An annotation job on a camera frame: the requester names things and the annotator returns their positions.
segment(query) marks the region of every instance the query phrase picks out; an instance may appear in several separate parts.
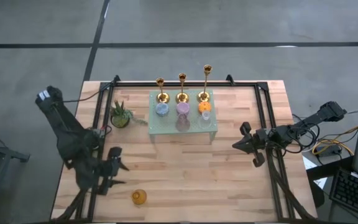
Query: succulent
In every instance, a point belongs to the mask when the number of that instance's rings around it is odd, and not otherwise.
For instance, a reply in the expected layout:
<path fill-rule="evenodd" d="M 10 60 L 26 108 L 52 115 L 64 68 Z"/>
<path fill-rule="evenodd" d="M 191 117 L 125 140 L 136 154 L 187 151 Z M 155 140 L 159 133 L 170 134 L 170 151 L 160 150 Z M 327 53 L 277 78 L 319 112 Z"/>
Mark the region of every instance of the succulent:
<path fill-rule="evenodd" d="M 111 122 L 118 128 L 123 128 L 129 119 L 133 120 L 135 123 L 147 125 L 148 123 L 142 119 L 137 119 L 134 117 L 132 111 L 127 110 L 124 108 L 124 102 L 121 105 L 118 103 L 117 100 L 114 100 L 114 104 L 116 105 L 115 108 L 111 108 L 110 115 L 111 115 Z"/>

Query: orange ball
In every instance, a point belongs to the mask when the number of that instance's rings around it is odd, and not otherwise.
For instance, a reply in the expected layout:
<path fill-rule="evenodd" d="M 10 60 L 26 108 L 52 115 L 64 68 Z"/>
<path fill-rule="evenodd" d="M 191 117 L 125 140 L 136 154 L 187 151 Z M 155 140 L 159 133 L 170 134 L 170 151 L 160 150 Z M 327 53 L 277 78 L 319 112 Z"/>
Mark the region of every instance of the orange ball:
<path fill-rule="evenodd" d="M 146 199 L 147 199 L 146 191 L 141 190 L 141 189 L 137 189 L 137 190 L 133 191 L 132 201 L 134 202 L 134 204 L 142 205 L 143 203 L 146 202 Z"/>
<path fill-rule="evenodd" d="M 203 111 L 211 111 L 212 110 L 212 106 L 209 102 L 201 102 L 198 105 L 198 111 L 200 113 L 203 113 Z"/>

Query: concrete floor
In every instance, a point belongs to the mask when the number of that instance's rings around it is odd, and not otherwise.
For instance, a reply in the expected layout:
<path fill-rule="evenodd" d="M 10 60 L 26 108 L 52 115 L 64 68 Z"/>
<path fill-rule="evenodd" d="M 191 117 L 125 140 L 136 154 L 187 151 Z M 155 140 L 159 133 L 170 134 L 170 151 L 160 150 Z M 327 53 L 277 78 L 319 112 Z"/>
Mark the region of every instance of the concrete floor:
<path fill-rule="evenodd" d="M 103 0 L 0 0 L 0 44 L 92 43 L 102 5 Z M 101 42 L 291 41 L 358 41 L 358 0 L 112 1 L 101 37 Z M 59 87 L 66 99 L 77 98 L 89 55 L 90 49 L 0 49 L 0 138 L 31 153 L 28 164 L 12 162 L 0 193 L 0 223 L 48 220 L 62 161 L 34 100 L 47 85 Z M 90 79 L 173 80 L 185 72 L 200 80 L 207 63 L 214 80 L 227 74 L 236 80 L 284 80 L 299 116 L 330 100 L 358 109 L 358 47 L 99 49 Z M 68 107 L 74 112 L 76 105 Z M 322 134 L 356 125 L 358 114 L 347 115 L 322 124 Z M 327 219 L 329 206 L 318 210 L 321 218 Z"/>

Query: wooden tabletop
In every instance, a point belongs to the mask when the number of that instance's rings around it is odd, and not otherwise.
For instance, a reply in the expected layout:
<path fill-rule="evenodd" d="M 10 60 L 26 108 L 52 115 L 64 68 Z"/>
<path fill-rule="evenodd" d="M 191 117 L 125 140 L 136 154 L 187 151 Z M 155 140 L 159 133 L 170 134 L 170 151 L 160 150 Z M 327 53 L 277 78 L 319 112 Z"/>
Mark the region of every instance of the wooden tabletop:
<path fill-rule="evenodd" d="M 84 82 L 81 98 L 99 90 L 100 82 Z M 292 124 L 291 109 L 284 82 L 268 81 L 277 125 Z M 114 88 L 113 98 L 124 100 L 137 118 L 149 117 L 150 87 Z M 214 92 L 218 133 L 210 144 L 208 134 L 156 136 L 150 142 L 147 126 L 130 123 L 126 128 L 112 128 L 106 136 L 104 158 L 110 147 L 123 148 L 122 161 L 131 170 L 120 170 L 107 196 L 97 196 L 95 222 L 254 222 L 276 221 L 267 163 L 252 164 L 253 154 L 233 149 L 242 136 L 239 127 L 248 121 L 253 131 L 260 120 L 251 87 L 211 87 Z M 262 94 L 265 117 L 270 124 Z M 78 105 L 76 118 L 86 128 L 93 122 L 97 95 Z M 102 123 L 104 106 L 101 110 Z M 291 191 L 316 217 L 316 209 L 301 154 L 286 154 L 285 166 Z M 143 189 L 147 201 L 134 205 L 131 192 Z M 78 187 L 75 171 L 62 170 L 52 218 L 69 206 Z M 285 211 L 285 200 L 282 199 Z M 84 215 L 88 209 L 85 203 Z"/>

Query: candle holder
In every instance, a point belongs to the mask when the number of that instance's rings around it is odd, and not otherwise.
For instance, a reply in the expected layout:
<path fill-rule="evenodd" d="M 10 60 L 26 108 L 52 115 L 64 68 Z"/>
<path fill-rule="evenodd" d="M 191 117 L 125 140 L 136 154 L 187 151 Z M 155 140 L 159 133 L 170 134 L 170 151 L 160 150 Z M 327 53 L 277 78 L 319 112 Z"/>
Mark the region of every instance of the candle holder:
<path fill-rule="evenodd" d="M 160 103 L 168 103 L 169 102 L 169 95 L 168 93 L 164 93 L 162 91 L 162 87 L 164 86 L 164 79 L 158 78 L 156 79 L 157 85 L 160 87 L 161 93 L 157 95 L 157 101 Z"/>
<path fill-rule="evenodd" d="M 183 92 L 183 86 L 185 84 L 186 74 L 179 74 L 179 81 L 181 83 L 181 92 L 177 94 L 176 101 L 177 103 L 187 103 L 189 102 L 189 95 Z"/>
<path fill-rule="evenodd" d="M 208 75 L 212 72 L 212 66 L 210 65 L 205 65 L 204 66 L 204 74 L 205 74 L 205 83 L 204 83 L 204 91 L 199 92 L 197 94 L 197 100 L 199 102 L 208 102 L 209 101 L 209 93 L 206 92 L 206 81 L 208 78 Z"/>

